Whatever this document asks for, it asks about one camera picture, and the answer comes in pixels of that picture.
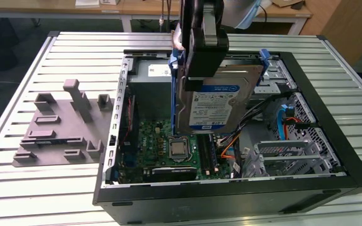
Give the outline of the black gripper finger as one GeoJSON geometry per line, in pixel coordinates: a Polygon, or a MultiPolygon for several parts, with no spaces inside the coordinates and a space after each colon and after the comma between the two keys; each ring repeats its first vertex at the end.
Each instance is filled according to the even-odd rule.
{"type": "Polygon", "coordinates": [[[188,92],[200,91],[203,86],[203,77],[183,77],[183,90],[188,92]]]}

